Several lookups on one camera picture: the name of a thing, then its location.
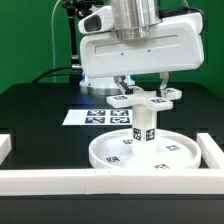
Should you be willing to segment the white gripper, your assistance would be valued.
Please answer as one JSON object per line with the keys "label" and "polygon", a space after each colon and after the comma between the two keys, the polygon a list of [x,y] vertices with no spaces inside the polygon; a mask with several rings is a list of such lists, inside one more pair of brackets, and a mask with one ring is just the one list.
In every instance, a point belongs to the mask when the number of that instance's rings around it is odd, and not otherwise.
{"label": "white gripper", "polygon": [[115,32],[85,36],[80,43],[82,68],[90,78],[114,77],[122,94],[133,90],[122,75],[160,73],[166,95],[169,73],[197,69],[204,61],[200,13],[164,18],[148,38],[119,41]]}

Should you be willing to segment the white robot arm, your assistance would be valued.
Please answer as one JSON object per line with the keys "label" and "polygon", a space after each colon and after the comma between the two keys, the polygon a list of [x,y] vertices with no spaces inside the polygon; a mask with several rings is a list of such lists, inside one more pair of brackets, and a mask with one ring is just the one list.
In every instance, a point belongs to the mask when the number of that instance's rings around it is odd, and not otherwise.
{"label": "white robot arm", "polygon": [[113,95],[132,75],[191,70],[204,61],[203,13],[184,5],[161,10],[160,0],[110,0],[78,23],[83,91]]}

